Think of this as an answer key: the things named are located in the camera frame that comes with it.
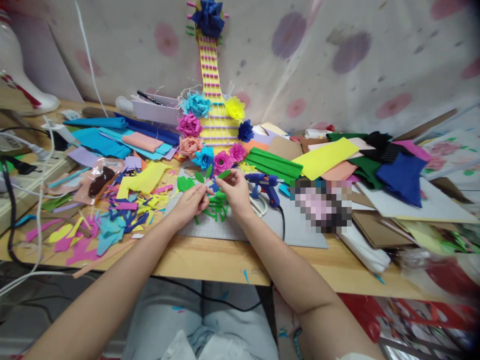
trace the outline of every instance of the light blue flower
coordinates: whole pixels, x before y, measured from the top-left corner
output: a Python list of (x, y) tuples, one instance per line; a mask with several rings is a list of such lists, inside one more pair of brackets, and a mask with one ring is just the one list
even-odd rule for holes
[(205, 99), (205, 94), (199, 94), (198, 91), (195, 91), (193, 94), (189, 93), (188, 98), (186, 100), (183, 99), (180, 107), (185, 115), (192, 112), (197, 119), (206, 117), (209, 111), (213, 109), (210, 100)]

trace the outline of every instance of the marker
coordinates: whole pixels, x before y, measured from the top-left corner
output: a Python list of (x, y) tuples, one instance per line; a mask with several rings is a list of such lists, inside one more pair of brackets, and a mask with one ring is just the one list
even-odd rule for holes
[(141, 97), (144, 97), (145, 99), (150, 100), (152, 103), (154, 103), (154, 104), (156, 104), (156, 105), (160, 105), (160, 106), (166, 107), (165, 104), (162, 104), (160, 101), (157, 101), (157, 100), (155, 100), (153, 97), (148, 96), (148, 95), (147, 95), (146, 93), (144, 93), (143, 91), (137, 90), (136, 93), (137, 93), (138, 95), (140, 95)]

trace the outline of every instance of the hot glue gun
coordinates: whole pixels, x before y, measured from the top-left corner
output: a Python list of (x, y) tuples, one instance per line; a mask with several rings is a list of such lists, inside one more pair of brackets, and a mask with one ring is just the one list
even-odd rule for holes
[(247, 174), (245, 175), (245, 179), (255, 184), (255, 188), (251, 192), (251, 197), (254, 199), (258, 199), (260, 195), (259, 185), (261, 187), (261, 192), (266, 193), (268, 198), (270, 199), (270, 206), (272, 208), (278, 208), (280, 206), (280, 199), (275, 191), (275, 186), (278, 183), (282, 183), (283, 180), (279, 180), (279, 178), (275, 175), (265, 175), (265, 174)]

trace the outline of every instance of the purple polka dot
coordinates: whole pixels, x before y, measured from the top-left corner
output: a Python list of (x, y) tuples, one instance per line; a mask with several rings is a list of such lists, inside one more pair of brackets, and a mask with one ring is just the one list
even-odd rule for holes
[(368, 32), (359, 32), (340, 44), (333, 58), (333, 70), (337, 74), (351, 72), (365, 59), (372, 46), (372, 36)]
[(278, 24), (271, 41), (273, 53), (287, 59), (297, 51), (307, 28), (307, 20), (299, 12), (290, 12)]

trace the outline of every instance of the foam flower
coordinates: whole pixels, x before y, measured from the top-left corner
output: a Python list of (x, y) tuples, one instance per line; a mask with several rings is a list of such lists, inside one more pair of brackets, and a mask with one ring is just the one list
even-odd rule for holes
[(205, 94), (199, 94), (198, 91), (195, 91), (193, 94), (189, 93), (188, 98), (186, 100), (183, 99), (180, 107), (184, 114), (192, 112), (197, 119), (204, 118), (213, 109), (210, 100), (205, 99)]
[(197, 5), (191, 19), (205, 36), (218, 39), (225, 25), (225, 21), (221, 17), (222, 3), (212, 0), (200, 0), (200, 5), (200, 9)]
[(225, 109), (235, 120), (243, 120), (245, 117), (245, 104), (236, 96), (232, 96), (225, 101)]
[(228, 150), (228, 153), (230, 154), (231, 159), (235, 163), (237, 163), (245, 159), (245, 156), (247, 155), (247, 150), (245, 150), (241, 142), (236, 142), (233, 144), (230, 150)]
[(185, 137), (197, 137), (203, 130), (202, 125), (200, 125), (200, 120), (198, 120), (191, 111), (188, 115), (184, 114), (182, 118), (178, 118), (177, 120), (180, 125), (178, 125), (176, 129)]
[(238, 139), (244, 143), (248, 143), (255, 136), (253, 129), (254, 127), (250, 125), (250, 119), (242, 122), (238, 127)]
[(195, 156), (194, 153), (201, 151), (203, 147), (204, 146), (199, 138), (187, 136), (180, 140), (178, 152), (180, 155), (188, 156), (190, 159), (192, 159)]
[(195, 158), (191, 160), (192, 163), (201, 167), (202, 170), (208, 169), (211, 163), (214, 162), (214, 148), (204, 146), (201, 151), (195, 153)]
[(213, 159), (213, 166), (215, 168), (214, 174), (220, 175), (223, 173), (225, 170), (231, 169), (234, 164), (233, 159), (230, 157), (230, 155), (227, 154), (225, 150), (220, 151), (216, 156), (215, 159)]

